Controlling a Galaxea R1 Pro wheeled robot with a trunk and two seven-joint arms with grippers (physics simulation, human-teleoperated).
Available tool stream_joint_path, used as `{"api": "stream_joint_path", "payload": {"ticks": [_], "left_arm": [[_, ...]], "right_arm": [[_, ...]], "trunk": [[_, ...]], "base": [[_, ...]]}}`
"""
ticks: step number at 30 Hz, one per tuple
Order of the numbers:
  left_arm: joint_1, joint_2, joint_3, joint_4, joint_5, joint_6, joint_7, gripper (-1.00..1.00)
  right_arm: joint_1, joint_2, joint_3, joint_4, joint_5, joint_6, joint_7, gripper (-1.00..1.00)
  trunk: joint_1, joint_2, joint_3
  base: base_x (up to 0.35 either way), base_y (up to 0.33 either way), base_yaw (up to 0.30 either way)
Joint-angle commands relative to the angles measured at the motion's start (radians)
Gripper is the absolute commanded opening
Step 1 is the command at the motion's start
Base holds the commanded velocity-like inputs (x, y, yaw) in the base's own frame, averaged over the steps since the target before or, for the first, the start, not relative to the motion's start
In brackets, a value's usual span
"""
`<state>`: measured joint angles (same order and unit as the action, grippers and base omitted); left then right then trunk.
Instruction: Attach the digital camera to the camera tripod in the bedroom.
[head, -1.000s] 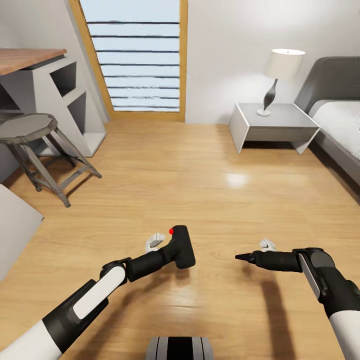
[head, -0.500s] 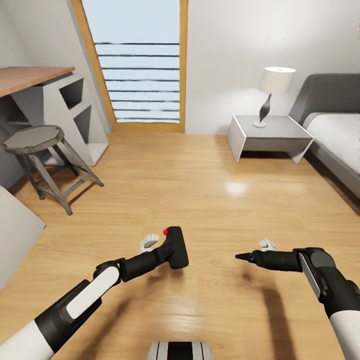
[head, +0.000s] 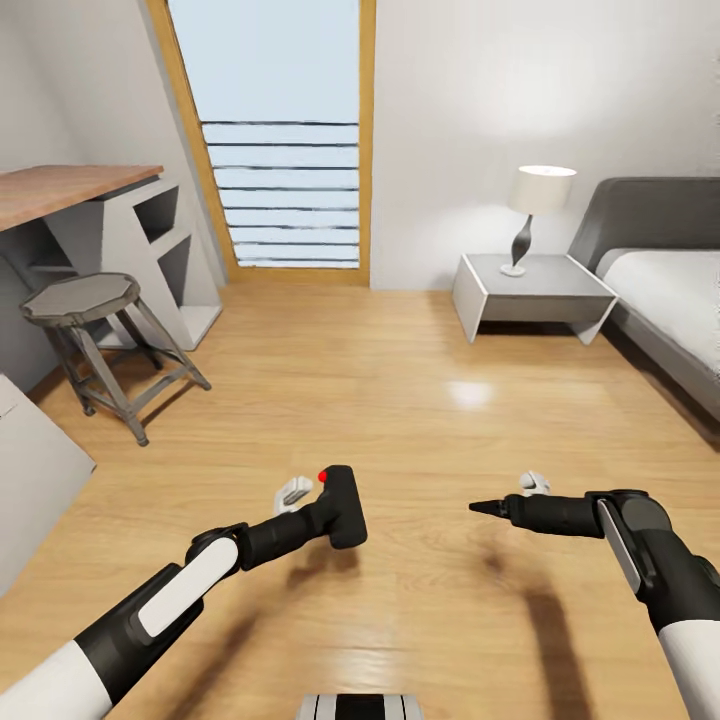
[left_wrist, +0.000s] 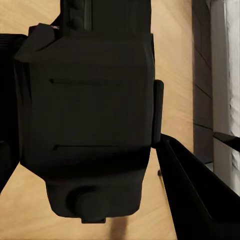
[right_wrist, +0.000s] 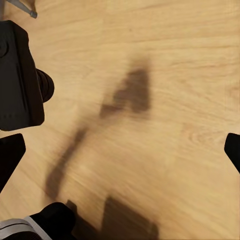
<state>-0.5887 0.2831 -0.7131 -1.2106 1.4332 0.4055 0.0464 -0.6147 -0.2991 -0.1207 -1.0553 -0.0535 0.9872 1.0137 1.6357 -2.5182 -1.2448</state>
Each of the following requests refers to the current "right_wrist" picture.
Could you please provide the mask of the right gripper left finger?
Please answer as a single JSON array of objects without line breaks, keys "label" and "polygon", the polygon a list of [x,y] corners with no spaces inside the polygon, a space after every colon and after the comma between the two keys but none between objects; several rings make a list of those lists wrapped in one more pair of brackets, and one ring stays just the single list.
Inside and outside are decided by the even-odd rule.
[{"label": "right gripper left finger", "polygon": [[26,152],[21,133],[0,138],[0,193]]}]

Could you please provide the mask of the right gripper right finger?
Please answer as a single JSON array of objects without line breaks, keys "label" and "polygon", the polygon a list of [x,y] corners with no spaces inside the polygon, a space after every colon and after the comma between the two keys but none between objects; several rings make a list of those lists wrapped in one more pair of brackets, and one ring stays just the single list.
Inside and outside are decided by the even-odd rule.
[{"label": "right gripper right finger", "polygon": [[240,173],[240,135],[229,133],[227,135],[224,151]]}]

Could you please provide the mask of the digital camera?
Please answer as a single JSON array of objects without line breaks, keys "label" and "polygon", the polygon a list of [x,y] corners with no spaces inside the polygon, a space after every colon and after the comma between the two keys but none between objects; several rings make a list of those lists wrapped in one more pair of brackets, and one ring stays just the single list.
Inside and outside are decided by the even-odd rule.
[{"label": "digital camera", "polygon": [[0,21],[0,130],[42,125],[43,103],[54,90],[52,78],[36,69],[28,33],[12,20]]}]

